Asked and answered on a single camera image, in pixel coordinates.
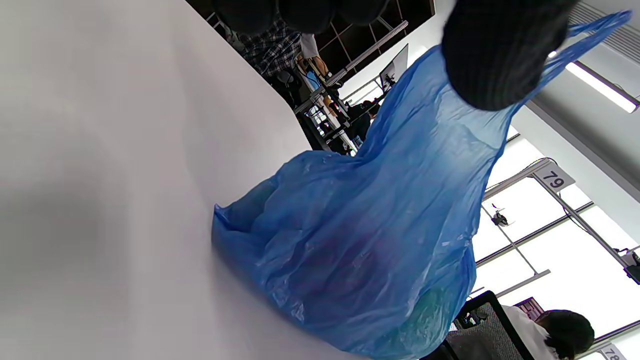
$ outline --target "dark hair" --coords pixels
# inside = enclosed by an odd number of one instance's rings
[[[569,310],[545,311],[536,322],[549,333],[545,344],[555,349],[560,359],[574,360],[593,345],[595,333],[591,323],[578,313]]]
[[[362,106],[371,115],[377,115],[378,114],[378,110],[380,110],[380,104],[374,104],[373,102],[371,102],[369,100],[363,101],[362,102]]]

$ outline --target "white shirt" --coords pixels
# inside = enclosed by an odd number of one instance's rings
[[[509,321],[535,360],[558,360],[556,352],[545,344],[549,333],[515,306],[502,306]]]
[[[302,49],[302,57],[311,59],[314,56],[320,56],[316,38],[313,34],[300,35],[300,47]]]

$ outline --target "window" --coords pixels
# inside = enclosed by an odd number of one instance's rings
[[[593,354],[589,354],[585,357],[581,357],[580,360],[604,360],[604,357],[600,355],[598,352],[594,352]]]
[[[624,335],[618,339],[612,341],[618,350],[624,355],[627,360],[639,360],[640,359],[640,331],[636,330],[628,335]]]
[[[362,89],[351,94],[345,102],[348,102],[349,105],[356,105],[366,100],[373,101],[373,99],[380,96],[382,96],[382,89],[378,86],[377,82],[371,81]]]
[[[509,138],[517,134],[514,131],[510,129]],[[533,144],[517,136],[496,162],[489,184],[508,179],[543,157]],[[591,202],[579,184],[565,188],[560,196],[579,210],[580,216],[610,246],[618,249],[637,246],[634,239]],[[493,256],[478,267],[474,290],[484,289],[473,296],[485,290],[500,293],[534,275],[512,249],[506,234],[520,244],[519,249],[538,273],[547,269],[550,273],[502,296],[503,304],[513,305],[534,297],[546,310],[571,309],[589,318],[597,336],[640,320],[636,304],[640,286],[626,276],[622,266],[591,235],[566,216],[562,206],[534,179],[517,182],[486,199],[483,206],[489,215],[481,213],[478,234],[473,239],[474,253],[476,261]],[[493,224],[490,215],[499,209],[511,225],[498,228]],[[629,349],[625,354],[637,353],[635,348]]]
[[[520,133],[515,129],[515,127],[509,126],[509,130],[507,130],[507,140],[519,134]]]

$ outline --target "metal pole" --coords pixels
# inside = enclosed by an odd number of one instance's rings
[[[541,273],[539,273],[539,274],[536,274],[536,275],[534,275],[534,276],[532,276],[532,277],[528,278],[527,280],[522,281],[522,282],[520,282],[519,284],[516,284],[516,285],[514,285],[514,286],[512,286],[512,287],[508,288],[507,290],[504,290],[504,291],[502,291],[502,292],[500,292],[500,293],[496,294],[496,296],[495,296],[495,297],[503,297],[503,296],[507,295],[508,293],[511,293],[511,292],[513,292],[513,291],[516,291],[517,289],[520,289],[521,287],[523,287],[523,286],[525,286],[525,285],[528,285],[528,284],[530,284],[530,283],[532,283],[532,282],[534,282],[534,281],[538,280],[539,278],[541,278],[541,277],[543,277],[543,276],[545,276],[545,275],[548,275],[548,274],[551,274],[551,270],[549,270],[549,269],[547,269],[547,270],[545,270],[545,271],[543,271],[543,272],[541,272]]]
[[[347,26],[346,28],[344,28],[344,30],[342,30],[340,33],[338,33],[338,36],[337,36],[337,37],[332,38],[331,40],[329,40],[329,42],[328,42],[328,43],[326,43],[324,46],[322,46],[322,47],[320,48],[320,50],[318,50],[318,52],[322,51],[325,47],[329,46],[329,44],[330,44],[330,43],[332,43],[335,39],[337,39],[340,35],[342,35],[342,33],[343,33],[343,32],[347,31],[347,30],[351,27],[351,25],[352,25],[352,24],[349,24],[349,26]]]
[[[369,24],[369,30],[371,30],[371,36],[373,37],[373,41],[378,41],[378,39],[376,38],[376,34],[373,32],[373,26],[371,26],[371,24]],[[378,48],[378,54],[382,55],[382,51],[380,51],[380,48]]]
[[[404,17],[402,16],[402,9],[400,8],[399,0],[396,0],[396,5],[398,7],[398,14],[400,15],[400,20],[404,20]]]
[[[542,187],[551,196],[553,196],[553,198],[556,201],[558,201],[560,205],[562,205],[562,207],[564,207],[565,210],[567,210],[567,212],[569,212],[569,214],[571,214],[573,219],[575,219],[575,221],[578,224],[580,224],[587,231],[587,233],[589,233],[589,235],[593,236],[593,238],[598,243],[600,243],[600,245],[609,253],[609,255],[611,255],[620,265],[622,265],[623,268],[628,267],[628,265],[624,262],[624,260],[620,258],[620,255],[618,255],[618,253],[611,246],[609,246],[609,244],[606,241],[604,241],[604,239],[598,233],[596,233],[596,231],[589,224],[587,224],[587,222],[584,221],[584,219],[582,219],[582,217],[580,217],[580,215],[577,212],[575,212],[575,210],[572,209],[571,206],[569,206],[569,204],[567,204],[560,196],[558,196],[558,194],[556,194],[556,192],[553,189],[548,187],[547,184],[544,181],[542,181],[542,179],[540,179],[540,176],[537,176],[535,173],[531,174],[531,176],[533,176],[533,178],[540,185],[542,185]]]
[[[536,162],[535,164],[531,165],[530,167],[527,167],[526,169],[522,170],[521,172],[515,174],[514,176],[511,176],[509,179],[506,179],[506,180],[504,180],[504,181],[492,186],[491,188],[489,188],[487,191],[484,192],[483,201],[486,201],[490,197],[495,196],[498,193],[503,192],[504,190],[507,190],[507,188],[509,188],[510,186],[516,184],[517,182],[519,182],[522,179],[525,179],[526,177],[529,177],[529,175],[531,175],[532,173],[534,173],[536,171],[539,171],[543,167],[547,166],[550,162],[551,162],[551,160],[549,160],[549,159],[546,159],[546,158],[542,159],[542,160]]]
[[[484,205],[481,205],[482,210],[484,210],[484,212],[489,215],[489,217],[491,216],[491,213],[489,213],[489,211],[487,211],[487,209],[484,207]],[[518,254],[520,254],[520,256],[522,257],[522,259],[527,263],[527,265],[529,265],[529,267],[531,268],[531,270],[533,270],[533,275],[537,275],[538,272],[536,271],[536,269],[533,267],[533,265],[531,265],[531,263],[529,262],[529,260],[527,260],[527,258],[524,256],[524,254],[522,254],[522,251],[520,251],[520,249],[518,249],[518,245],[516,245],[513,240],[509,237],[509,235],[507,235],[507,233],[504,232],[504,229],[497,225],[498,230],[500,230],[500,232],[504,235],[505,238],[507,238],[507,240],[509,240],[509,243],[511,244],[511,246],[513,247],[514,250],[516,250],[518,252]]]
[[[393,29],[391,25],[389,25],[389,23],[385,21],[385,19],[382,19],[382,17],[378,17],[378,21],[380,21],[380,24],[387,28],[387,30],[391,31]]]
[[[364,85],[362,85],[361,87],[357,88],[354,92],[350,93],[349,95],[345,96],[344,99],[349,99],[351,96],[353,96],[353,94],[359,92],[360,90],[364,89],[365,86],[373,83],[376,79],[378,78],[378,76],[376,76],[375,78],[369,80],[368,82],[366,82]]]
[[[361,96],[361,98],[359,98],[358,100],[354,101],[354,104],[360,104],[360,101],[362,99],[364,99],[365,97],[369,96],[369,94],[371,94],[372,92],[376,91],[376,88],[371,89],[369,92],[367,92],[366,94],[364,94],[363,96]]]
[[[576,212],[582,213],[583,211],[590,209],[592,206],[594,206],[595,204],[593,204],[593,201],[589,201],[588,203],[586,203],[585,205],[582,205],[581,207],[576,209]],[[543,227],[539,228],[538,230],[535,230],[531,233],[529,233],[528,235],[523,236],[522,238],[520,238],[519,240],[515,241],[515,244],[518,246],[522,246],[526,243],[528,243],[529,241],[537,238],[538,236],[545,234],[547,231],[555,228],[556,226],[563,224],[567,221],[569,221],[570,217],[565,215],[561,218],[557,218],[554,221],[548,223],[547,225],[544,225]],[[476,267],[480,267],[483,265],[488,264],[490,261],[496,260],[497,258],[501,257],[502,255],[508,253],[509,251],[513,250],[513,247],[510,245],[507,245],[503,248],[501,248],[500,250],[495,251],[493,254],[487,255],[484,258],[476,261]]]
[[[351,57],[349,56],[349,51],[347,51],[347,48],[344,47],[344,43],[342,42],[342,39],[340,38],[340,35],[338,35],[338,31],[335,29],[335,26],[333,26],[333,23],[331,23],[331,28],[333,29],[333,33],[335,33],[335,37],[338,38],[338,41],[340,42],[340,46],[342,46],[342,50],[344,50],[344,53],[347,54],[347,59],[349,59],[349,62],[351,62]]]
[[[409,25],[409,23],[405,20],[402,21],[402,23],[400,23],[400,25],[396,26],[395,29],[393,29],[392,31],[390,31],[388,34],[386,34],[384,37],[382,37],[380,40],[378,40],[378,42],[376,42],[375,44],[373,44],[370,48],[368,48],[368,50],[366,50],[364,53],[362,53],[360,56],[358,56],[357,58],[355,58],[352,62],[350,62],[344,69],[338,71],[338,73],[336,73],[335,75],[333,75],[327,82],[326,82],[326,86],[332,86],[333,84],[337,83],[340,79],[342,79],[347,72],[349,72],[349,70],[353,69],[354,67],[356,67],[356,65],[358,65],[359,63],[362,62],[362,60],[364,60],[367,56],[371,55],[371,53],[373,53],[374,51],[378,50],[379,47],[381,47],[385,42],[389,41],[392,37],[396,36],[400,31],[402,31],[404,28],[407,27],[407,25]],[[304,110],[305,108],[308,108],[312,103],[313,103],[313,98],[315,96],[318,96],[319,94],[321,94],[324,91],[324,89],[322,87],[315,89],[311,95],[309,95],[309,99],[307,101],[305,101],[302,105],[298,106],[295,110],[294,113],[299,113],[302,110]]]
[[[640,320],[627,324],[619,329],[613,330],[612,332],[604,334],[603,336],[599,336],[596,338],[596,341],[593,342],[593,346],[591,347],[591,349],[578,355],[576,357],[576,360],[581,359],[585,356],[591,355],[594,352],[598,352],[603,346],[608,344],[611,340],[619,338],[620,336],[627,334],[629,332],[637,331],[639,329],[640,329]]]
[[[483,287],[481,287],[481,288],[475,289],[474,291],[471,291],[471,293],[469,294],[469,297],[470,297],[471,295],[473,295],[473,294],[475,294],[475,293],[477,293],[477,292],[479,292],[479,291],[483,290],[483,289],[484,289],[484,286],[483,286]]]

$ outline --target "black hair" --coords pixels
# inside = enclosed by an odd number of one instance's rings
[[[574,360],[593,345],[595,333],[591,323],[578,313],[550,310],[540,315],[536,322],[549,333],[545,344],[553,348],[560,359]]]
[[[374,104],[373,102],[368,101],[368,100],[363,101],[362,102],[362,106],[371,115],[377,115],[378,114],[378,110],[380,110],[380,104]]]

